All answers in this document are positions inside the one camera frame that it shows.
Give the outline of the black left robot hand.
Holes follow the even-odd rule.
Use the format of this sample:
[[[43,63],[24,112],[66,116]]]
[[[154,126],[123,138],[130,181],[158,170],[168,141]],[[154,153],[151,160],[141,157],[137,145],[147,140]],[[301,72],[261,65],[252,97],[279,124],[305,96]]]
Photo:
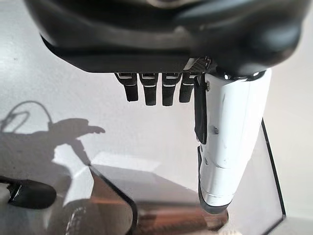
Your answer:
[[[309,0],[27,0],[45,46],[91,73],[113,73],[128,101],[194,100],[205,211],[232,202],[251,158],[270,69],[297,48]]]

